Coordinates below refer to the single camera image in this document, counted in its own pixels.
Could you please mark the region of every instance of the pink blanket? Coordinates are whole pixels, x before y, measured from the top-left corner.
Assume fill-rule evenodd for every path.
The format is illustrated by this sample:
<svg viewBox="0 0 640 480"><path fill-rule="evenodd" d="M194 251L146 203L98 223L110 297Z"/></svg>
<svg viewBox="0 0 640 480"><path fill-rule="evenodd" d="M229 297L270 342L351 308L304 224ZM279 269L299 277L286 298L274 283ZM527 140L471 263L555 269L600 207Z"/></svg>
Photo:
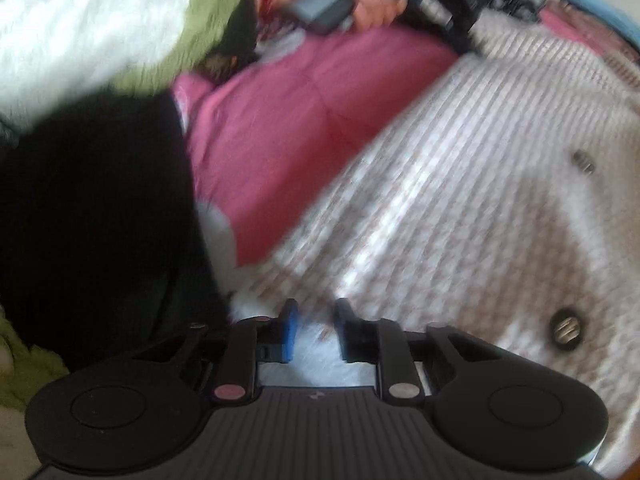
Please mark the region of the pink blanket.
<svg viewBox="0 0 640 480"><path fill-rule="evenodd" d="M457 56L401 28L309 37L219 89L197 75L174 90L190 117L196 197L217 206L236 264L263 259L320 190Z"/></svg>

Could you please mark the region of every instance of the white knit blanket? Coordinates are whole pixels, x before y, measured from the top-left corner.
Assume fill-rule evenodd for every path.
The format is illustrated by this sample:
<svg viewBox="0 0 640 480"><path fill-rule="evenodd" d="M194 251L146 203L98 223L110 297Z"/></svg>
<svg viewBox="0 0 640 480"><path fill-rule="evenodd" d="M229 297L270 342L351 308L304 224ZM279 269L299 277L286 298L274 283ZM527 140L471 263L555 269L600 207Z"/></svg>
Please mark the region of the white knit blanket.
<svg viewBox="0 0 640 480"><path fill-rule="evenodd" d="M486 14L478 34L487 58L463 57L394 120L250 288L296 298L308 324L328 326L338 297L406 330L447 322L577 378L609 410L602 466L639 409L635 94L587 48L539 27ZM593 174L572 164L576 150L593 157ZM569 353L547 332L565 305L588 322ZM330 330L298 345L303 383L331 369L305 368Z"/></svg>

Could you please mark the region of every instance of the striped black plastic surface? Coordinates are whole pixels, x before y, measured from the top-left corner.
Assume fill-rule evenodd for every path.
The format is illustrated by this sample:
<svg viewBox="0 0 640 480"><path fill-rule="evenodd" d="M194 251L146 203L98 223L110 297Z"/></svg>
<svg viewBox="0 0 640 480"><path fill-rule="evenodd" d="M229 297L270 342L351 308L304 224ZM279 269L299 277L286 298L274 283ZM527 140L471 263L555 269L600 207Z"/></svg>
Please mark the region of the striped black plastic surface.
<svg viewBox="0 0 640 480"><path fill-rule="evenodd" d="M34 480L90 478L52 466ZM585 465L521 475L485 466L443 442L422 414L381 402L372 388L266 388L225 408L162 465L119 480L600 480Z"/></svg>

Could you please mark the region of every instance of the white fur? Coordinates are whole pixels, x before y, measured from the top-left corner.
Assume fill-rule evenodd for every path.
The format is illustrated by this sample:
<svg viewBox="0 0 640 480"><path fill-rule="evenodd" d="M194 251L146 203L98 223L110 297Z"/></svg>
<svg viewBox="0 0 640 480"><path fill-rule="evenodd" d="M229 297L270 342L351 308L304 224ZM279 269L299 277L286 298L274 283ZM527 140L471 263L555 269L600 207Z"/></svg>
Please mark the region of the white fur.
<svg viewBox="0 0 640 480"><path fill-rule="evenodd" d="M189 0L0 0L0 113L28 128L126 67L156 64Z"/></svg>

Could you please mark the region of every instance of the metal rivet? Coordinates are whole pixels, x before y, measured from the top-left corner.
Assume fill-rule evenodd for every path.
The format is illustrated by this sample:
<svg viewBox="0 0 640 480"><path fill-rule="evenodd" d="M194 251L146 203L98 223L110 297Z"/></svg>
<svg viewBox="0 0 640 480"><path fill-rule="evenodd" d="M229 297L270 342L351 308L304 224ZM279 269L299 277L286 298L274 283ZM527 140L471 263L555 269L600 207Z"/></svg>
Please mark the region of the metal rivet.
<svg viewBox="0 0 640 480"><path fill-rule="evenodd" d="M420 388L415 384L396 383L389 388L389 393L396 399L413 399L420 394Z"/></svg>
<svg viewBox="0 0 640 480"><path fill-rule="evenodd" d="M554 330L556 341L567 344L580 336L580 321L577 317L571 316L562 320Z"/></svg>
<svg viewBox="0 0 640 480"><path fill-rule="evenodd" d="M596 171L596 163L593 157L584 150L577 150L571 160L584 173L591 174Z"/></svg>
<svg viewBox="0 0 640 480"><path fill-rule="evenodd" d="M572 306L563 307L553 314L549 330L553 344L564 351L574 350L584 339L584 321Z"/></svg>
<svg viewBox="0 0 640 480"><path fill-rule="evenodd" d="M222 384L213 390L213 394L223 400L238 400L244 397L245 389L240 384Z"/></svg>

